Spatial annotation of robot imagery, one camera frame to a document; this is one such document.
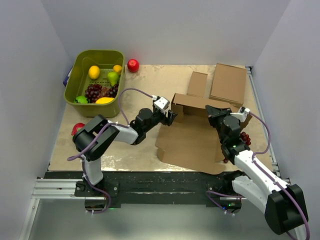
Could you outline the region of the cardboard paper box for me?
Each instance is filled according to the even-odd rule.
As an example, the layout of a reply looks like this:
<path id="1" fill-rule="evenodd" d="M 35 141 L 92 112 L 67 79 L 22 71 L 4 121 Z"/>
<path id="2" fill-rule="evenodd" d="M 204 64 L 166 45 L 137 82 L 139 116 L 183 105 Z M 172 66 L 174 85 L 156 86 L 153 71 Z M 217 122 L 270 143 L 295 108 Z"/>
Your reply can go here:
<path id="1" fill-rule="evenodd" d="M 167 164 L 218 175 L 226 170 L 217 130 L 210 126 L 206 106 L 232 112 L 228 102 L 175 93 L 171 110 L 177 114 L 171 126 L 160 127 L 155 146 L 158 159 Z"/>

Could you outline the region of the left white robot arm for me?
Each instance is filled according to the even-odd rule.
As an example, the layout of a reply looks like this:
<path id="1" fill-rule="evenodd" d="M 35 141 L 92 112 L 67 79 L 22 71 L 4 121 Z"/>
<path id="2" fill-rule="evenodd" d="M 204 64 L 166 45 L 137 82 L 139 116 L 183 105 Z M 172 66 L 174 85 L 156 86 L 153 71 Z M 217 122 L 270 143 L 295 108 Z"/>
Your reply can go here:
<path id="1" fill-rule="evenodd" d="M 86 191 L 92 196 L 99 196 L 104 190 L 101 157 L 110 145 L 113 142 L 138 145 L 153 127 L 158 124 L 170 126 L 177 116 L 171 110 L 142 108 L 134 120 L 123 125 L 99 114 L 73 135 L 72 141 L 78 154 L 67 160 L 80 159 L 84 181 L 87 183 Z"/>

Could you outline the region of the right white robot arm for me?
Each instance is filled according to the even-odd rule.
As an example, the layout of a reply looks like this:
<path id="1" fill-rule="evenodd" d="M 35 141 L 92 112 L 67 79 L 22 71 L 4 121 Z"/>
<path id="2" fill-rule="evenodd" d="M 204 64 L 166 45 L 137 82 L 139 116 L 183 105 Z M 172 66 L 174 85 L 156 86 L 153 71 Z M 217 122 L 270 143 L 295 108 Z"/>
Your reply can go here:
<path id="1" fill-rule="evenodd" d="M 246 198 L 264 215 L 269 228 L 277 235 L 289 234 L 305 227 L 305 238 L 311 237 L 309 217 L 303 190 L 276 176 L 258 159 L 244 140 L 241 124 L 255 114 L 245 107 L 238 112 L 230 108 L 205 107 L 210 125 L 216 129 L 224 157 L 239 168 L 223 183 L 223 192 L 230 197 Z"/>

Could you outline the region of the small folded cardboard box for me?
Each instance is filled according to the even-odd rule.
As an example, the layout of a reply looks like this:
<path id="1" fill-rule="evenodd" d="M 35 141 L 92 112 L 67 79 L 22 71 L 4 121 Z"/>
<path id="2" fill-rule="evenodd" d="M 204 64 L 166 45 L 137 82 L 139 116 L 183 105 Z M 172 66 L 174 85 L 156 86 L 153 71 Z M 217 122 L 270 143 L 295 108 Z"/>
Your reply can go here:
<path id="1" fill-rule="evenodd" d="M 189 80 L 187 95 L 203 98 L 205 96 L 208 75 L 193 71 Z"/>

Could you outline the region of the large folded cardboard box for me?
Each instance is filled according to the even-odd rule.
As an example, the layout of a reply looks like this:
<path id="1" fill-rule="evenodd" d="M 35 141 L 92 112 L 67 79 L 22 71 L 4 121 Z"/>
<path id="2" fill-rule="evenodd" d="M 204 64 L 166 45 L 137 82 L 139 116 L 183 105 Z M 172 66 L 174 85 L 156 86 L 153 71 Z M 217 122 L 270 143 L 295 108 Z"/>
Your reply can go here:
<path id="1" fill-rule="evenodd" d="M 209 98 L 240 108 L 245 100 L 246 79 L 245 68 L 217 63 Z"/>

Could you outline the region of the red grapes on table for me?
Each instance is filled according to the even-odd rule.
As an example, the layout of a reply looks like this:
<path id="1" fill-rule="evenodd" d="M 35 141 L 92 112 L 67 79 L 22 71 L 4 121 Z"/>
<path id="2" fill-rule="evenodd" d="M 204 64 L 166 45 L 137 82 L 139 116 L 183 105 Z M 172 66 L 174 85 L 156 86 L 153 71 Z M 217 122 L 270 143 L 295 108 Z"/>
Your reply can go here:
<path id="1" fill-rule="evenodd" d="M 236 137 L 224 137 L 220 143 L 224 161 L 235 164 L 235 156 L 243 151 L 250 150 L 251 138 L 245 132 L 241 132 Z"/>

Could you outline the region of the red apple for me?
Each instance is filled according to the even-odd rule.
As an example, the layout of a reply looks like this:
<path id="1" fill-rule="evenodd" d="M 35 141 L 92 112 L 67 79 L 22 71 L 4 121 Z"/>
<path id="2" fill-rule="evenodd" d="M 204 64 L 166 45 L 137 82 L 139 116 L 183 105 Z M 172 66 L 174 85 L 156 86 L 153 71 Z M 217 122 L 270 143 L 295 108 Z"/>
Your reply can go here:
<path id="1" fill-rule="evenodd" d="M 127 68 L 131 73 L 136 73 L 140 68 L 140 63 L 136 59 L 132 58 L 127 62 Z"/>

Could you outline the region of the green pear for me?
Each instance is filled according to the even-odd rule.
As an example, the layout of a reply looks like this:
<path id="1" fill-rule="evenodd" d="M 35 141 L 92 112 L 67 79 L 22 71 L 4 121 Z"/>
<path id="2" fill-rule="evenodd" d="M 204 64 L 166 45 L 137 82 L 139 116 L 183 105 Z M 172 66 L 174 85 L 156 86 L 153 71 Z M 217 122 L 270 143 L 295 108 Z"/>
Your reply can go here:
<path id="1" fill-rule="evenodd" d="M 109 81 L 112 87 L 118 83 L 119 79 L 120 76 L 115 71 L 107 73 L 107 80 Z"/>

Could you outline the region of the small orange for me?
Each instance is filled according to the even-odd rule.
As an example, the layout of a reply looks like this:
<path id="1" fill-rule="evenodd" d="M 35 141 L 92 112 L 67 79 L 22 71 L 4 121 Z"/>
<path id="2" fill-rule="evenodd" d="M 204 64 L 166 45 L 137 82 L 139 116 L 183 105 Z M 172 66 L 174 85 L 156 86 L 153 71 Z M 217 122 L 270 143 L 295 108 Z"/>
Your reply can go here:
<path id="1" fill-rule="evenodd" d="M 122 68 L 121 65 L 116 64 L 116 65 L 113 66 L 113 71 L 114 71 L 115 73 L 117 73 L 118 75 L 121 75 L 122 69 L 123 69 L 123 68 Z"/>

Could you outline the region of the dark grapes in basket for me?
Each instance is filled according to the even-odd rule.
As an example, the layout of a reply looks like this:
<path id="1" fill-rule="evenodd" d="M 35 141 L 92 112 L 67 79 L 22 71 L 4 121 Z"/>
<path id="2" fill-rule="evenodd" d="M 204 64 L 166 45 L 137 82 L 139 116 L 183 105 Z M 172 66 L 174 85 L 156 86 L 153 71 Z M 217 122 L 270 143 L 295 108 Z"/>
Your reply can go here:
<path id="1" fill-rule="evenodd" d="M 103 97 L 115 98 L 118 93 L 119 84 L 106 87 L 100 84 L 90 84 L 85 90 L 84 96 L 88 99 L 89 103 L 95 104 L 96 100 Z"/>

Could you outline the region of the green plastic basket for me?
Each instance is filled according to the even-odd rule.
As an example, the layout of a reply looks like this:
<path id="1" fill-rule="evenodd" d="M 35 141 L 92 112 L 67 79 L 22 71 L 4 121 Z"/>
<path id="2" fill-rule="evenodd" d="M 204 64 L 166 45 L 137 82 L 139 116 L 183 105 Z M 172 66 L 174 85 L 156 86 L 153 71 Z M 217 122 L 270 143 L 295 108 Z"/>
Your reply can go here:
<path id="1" fill-rule="evenodd" d="M 99 84 L 103 87 L 112 87 L 107 79 L 107 74 L 113 72 L 114 65 L 121 65 L 118 92 L 114 100 L 107 104 L 74 103 L 78 96 L 85 96 L 85 91 L 90 84 Z M 90 79 L 88 71 L 91 66 L 100 68 L 100 75 L 96 80 Z M 73 65 L 73 69 L 64 92 L 65 101 L 83 117 L 103 115 L 114 118 L 120 113 L 118 96 L 125 86 L 125 56 L 122 52 L 110 49 L 90 49 L 81 52 Z"/>

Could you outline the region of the green lime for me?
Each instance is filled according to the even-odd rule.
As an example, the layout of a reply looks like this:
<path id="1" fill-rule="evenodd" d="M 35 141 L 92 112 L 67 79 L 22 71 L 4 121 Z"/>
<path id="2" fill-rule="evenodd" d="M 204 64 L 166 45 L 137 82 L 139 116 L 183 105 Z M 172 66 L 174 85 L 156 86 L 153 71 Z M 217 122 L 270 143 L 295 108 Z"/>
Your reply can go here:
<path id="1" fill-rule="evenodd" d="M 74 99 L 74 103 L 76 103 L 76 104 L 88 104 L 89 101 L 84 95 L 80 95 L 80 96 L 77 96 Z"/>

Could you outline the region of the red dragon fruit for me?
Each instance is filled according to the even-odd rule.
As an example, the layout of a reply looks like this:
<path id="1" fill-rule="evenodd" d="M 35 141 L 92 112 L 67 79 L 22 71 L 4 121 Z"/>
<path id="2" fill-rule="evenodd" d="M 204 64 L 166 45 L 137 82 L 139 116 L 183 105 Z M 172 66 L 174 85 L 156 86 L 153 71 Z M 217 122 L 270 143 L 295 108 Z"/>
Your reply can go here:
<path id="1" fill-rule="evenodd" d="M 78 122 L 76 123 L 73 128 L 72 128 L 72 131 L 71 131 L 71 135 L 74 136 L 80 129 L 82 129 L 83 127 L 85 126 L 84 123 L 82 122 Z"/>

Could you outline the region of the purple white booklet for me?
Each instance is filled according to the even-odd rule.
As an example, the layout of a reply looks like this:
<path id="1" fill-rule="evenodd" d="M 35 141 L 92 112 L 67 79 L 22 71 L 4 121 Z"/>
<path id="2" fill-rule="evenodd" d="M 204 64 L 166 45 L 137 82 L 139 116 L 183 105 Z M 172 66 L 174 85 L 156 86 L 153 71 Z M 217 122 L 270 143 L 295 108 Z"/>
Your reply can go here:
<path id="1" fill-rule="evenodd" d="M 67 75 L 65 76 L 65 78 L 62 81 L 62 84 L 66 87 L 70 78 L 70 75 L 72 73 L 73 67 L 70 68 L 70 70 L 68 71 Z"/>

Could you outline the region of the right aluminium rail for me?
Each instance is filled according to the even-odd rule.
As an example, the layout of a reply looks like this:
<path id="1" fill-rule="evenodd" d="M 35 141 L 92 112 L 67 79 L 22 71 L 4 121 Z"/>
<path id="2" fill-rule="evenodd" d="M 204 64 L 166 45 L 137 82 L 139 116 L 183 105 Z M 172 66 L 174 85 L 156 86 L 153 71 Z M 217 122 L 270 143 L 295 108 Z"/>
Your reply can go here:
<path id="1" fill-rule="evenodd" d="M 264 115 L 262 113 L 261 104 L 254 84 L 252 68 L 246 66 L 245 69 L 247 70 L 247 75 L 245 82 L 244 106 L 249 108 L 255 115 L 264 121 Z M 261 121 L 253 117 L 245 128 L 245 132 L 251 136 L 250 148 L 253 152 L 262 152 L 267 148 L 269 140 L 268 131 Z M 275 172 L 278 177 L 281 176 L 272 146 L 269 147 L 268 152 L 265 154 L 258 154 L 257 157 L 266 167 Z M 294 229 L 292 234 L 298 240 L 304 240 L 306 238 L 305 226 L 302 225 Z"/>

